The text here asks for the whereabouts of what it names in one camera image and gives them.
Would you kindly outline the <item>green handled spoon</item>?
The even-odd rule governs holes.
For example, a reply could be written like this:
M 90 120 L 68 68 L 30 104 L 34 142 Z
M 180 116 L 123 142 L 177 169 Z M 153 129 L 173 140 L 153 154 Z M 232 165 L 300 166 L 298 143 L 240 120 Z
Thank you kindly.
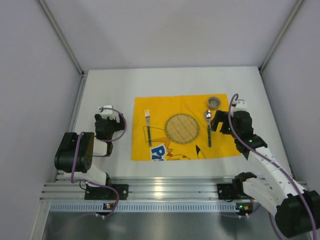
M 210 148 L 212 146 L 212 138 L 211 138 L 211 119 L 212 119 L 212 113 L 210 109 L 207 109 L 204 113 L 204 118 L 207 123 L 207 137 L 208 137 L 208 147 Z

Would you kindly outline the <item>speckled ceramic cup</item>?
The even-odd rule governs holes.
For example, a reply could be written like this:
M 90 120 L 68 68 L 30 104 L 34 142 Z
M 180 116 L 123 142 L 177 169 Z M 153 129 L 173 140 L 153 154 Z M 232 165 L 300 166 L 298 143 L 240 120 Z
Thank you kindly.
M 221 105 L 219 97 L 211 96 L 207 99 L 207 107 L 209 110 L 217 110 Z

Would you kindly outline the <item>round woven yellow plate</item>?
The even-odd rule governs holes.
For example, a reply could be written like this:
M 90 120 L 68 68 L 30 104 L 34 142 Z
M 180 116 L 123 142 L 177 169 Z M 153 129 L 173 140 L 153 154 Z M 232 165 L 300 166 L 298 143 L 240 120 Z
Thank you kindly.
M 172 115 L 164 125 L 166 136 L 174 143 L 185 145 L 193 142 L 199 135 L 197 120 L 186 113 Z

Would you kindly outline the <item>yellow printed cloth placemat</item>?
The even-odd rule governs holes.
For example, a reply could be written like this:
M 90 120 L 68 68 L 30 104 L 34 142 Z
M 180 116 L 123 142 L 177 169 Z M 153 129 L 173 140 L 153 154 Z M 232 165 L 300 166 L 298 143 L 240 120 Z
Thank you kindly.
M 208 146 L 205 112 L 210 95 L 180 95 L 137 97 L 134 102 L 132 125 L 133 161 L 176 161 L 204 160 L 238 156 L 234 140 L 230 135 L 217 131 L 211 133 L 211 147 Z M 150 112 L 149 146 L 145 110 Z M 197 138 L 187 144 L 171 141 L 165 133 L 166 121 L 175 114 L 188 114 L 199 124 Z

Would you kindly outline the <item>green handled fork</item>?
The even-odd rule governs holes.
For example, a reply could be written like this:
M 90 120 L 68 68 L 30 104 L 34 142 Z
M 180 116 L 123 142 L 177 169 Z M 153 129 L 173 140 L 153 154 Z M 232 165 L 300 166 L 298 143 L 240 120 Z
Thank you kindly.
M 150 129 L 150 111 L 148 109 L 144 110 L 146 125 L 147 125 L 147 135 L 148 135 L 148 145 L 152 146 L 152 140 L 151 140 L 151 129 Z

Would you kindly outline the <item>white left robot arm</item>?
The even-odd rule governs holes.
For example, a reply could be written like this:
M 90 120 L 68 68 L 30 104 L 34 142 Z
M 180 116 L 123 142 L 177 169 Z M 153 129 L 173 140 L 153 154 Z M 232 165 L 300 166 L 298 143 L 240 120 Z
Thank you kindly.
M 114 133 L 126 131 L 123 114 L 94 116 L 95 132 L 66 132 L 54 157 L 57 170 L 70 174 L 71 183 L 85 184 L 85 200 L 121 199 L 121 188 L 113 184 L 108 173 L 99 169 L 94 157 L 110 157 L 113 152 Z

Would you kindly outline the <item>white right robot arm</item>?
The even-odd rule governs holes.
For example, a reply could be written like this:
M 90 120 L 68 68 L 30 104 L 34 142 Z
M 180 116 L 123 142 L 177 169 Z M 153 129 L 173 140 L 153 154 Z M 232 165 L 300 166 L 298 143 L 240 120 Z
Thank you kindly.
M 320 228 L 320 195 L 296 182 L 274 158 L 267 143 L 254 133 L 252 118 L 245 110 L 230 114 L 217 110 L 210 122 L 211 131 L 234 138 L 236 149 L 255 166 L 268 186 L 252 172 L 242 172 L 232 184 L 240 196 L 257 200 L 273 217 L 280 232 L 287 238 L 312 232 L 317 238 Z

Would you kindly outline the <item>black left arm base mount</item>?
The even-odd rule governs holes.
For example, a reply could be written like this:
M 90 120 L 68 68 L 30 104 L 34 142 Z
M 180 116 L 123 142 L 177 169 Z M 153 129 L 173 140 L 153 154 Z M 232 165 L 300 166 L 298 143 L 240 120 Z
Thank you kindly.
M 111 186 L 118 192 L 119 200 L 126 200 L 129 194 L 128 184 L 113 184 Z M 85 200 L 116 200 L 116 193 L 105 187 L 97 186 L 86 186 L 86 191 L 84 195 Z

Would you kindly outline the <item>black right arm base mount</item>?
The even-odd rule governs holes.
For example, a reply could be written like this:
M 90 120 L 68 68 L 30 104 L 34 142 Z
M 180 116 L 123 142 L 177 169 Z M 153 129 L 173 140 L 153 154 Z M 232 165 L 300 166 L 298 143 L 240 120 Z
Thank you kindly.
M 219 200 L 232 202 L 234 200 L 250 200 L 252 198 L 244 193 L 244 188 L 241 184 L 219 183 L 216 187 Z

